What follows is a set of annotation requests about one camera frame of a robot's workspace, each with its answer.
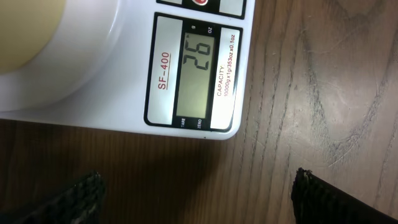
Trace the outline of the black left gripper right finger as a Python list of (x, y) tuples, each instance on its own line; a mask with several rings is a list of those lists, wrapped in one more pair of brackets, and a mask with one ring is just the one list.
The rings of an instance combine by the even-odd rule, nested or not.
[(291, 200), (296, 224), (397, 224), (397, 220), (299, 168)]

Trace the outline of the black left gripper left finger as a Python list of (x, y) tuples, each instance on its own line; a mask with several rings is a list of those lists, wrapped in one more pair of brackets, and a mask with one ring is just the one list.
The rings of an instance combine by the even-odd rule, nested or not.
[(1, 223), (99, 223), (105, 195), (105, 182), (97, 171), (93, 171), (35, 205), (2, 213)]

